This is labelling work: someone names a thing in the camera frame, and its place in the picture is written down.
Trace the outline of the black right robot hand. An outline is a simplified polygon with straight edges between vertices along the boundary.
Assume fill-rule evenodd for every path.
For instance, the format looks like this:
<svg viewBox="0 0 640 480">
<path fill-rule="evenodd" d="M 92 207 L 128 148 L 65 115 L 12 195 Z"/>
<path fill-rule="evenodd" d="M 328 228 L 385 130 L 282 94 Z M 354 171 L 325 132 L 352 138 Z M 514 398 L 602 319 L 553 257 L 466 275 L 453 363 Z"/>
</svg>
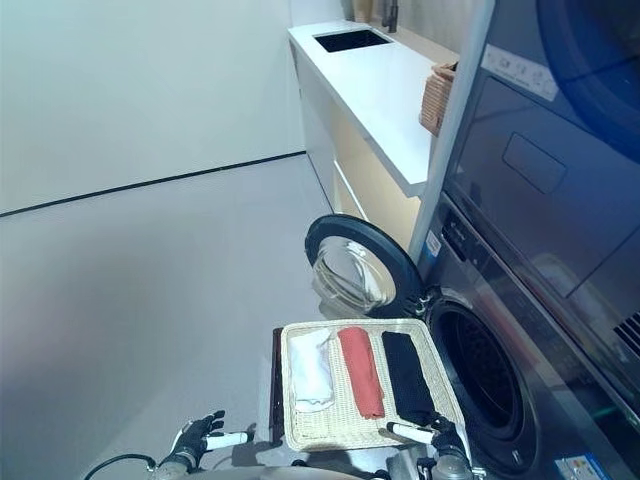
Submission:
<svg viewBox="0 0 640 480">
<path fill-rule="evenodd" d="M 459 425 L 441 415 L 438 415 L 426 426 L 411 426 L 398 422 L 388 422 L 386 430 L 396 436 L 420 444 L 430 445 L 439 455 L 455 451 L 464 458 L 468 457 L 467 445 L 460 435 Z"/>
</svg>

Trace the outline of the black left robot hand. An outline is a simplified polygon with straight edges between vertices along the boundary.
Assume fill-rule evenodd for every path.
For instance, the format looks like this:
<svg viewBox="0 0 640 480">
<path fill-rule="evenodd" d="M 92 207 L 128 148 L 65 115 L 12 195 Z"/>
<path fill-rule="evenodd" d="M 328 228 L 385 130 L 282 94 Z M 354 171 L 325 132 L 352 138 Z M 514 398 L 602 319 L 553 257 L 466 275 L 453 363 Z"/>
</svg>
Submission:
<svg viewBox="0 0 640 480">
<path fill-rule="evenodd" d="M 251 436 L 244 432 L 225 433 L 224 410 L 188 422 L 176 435 L 164 461 L 184 462 L 195 468 L 206 453 L 248 443 Z"/>
</svg>

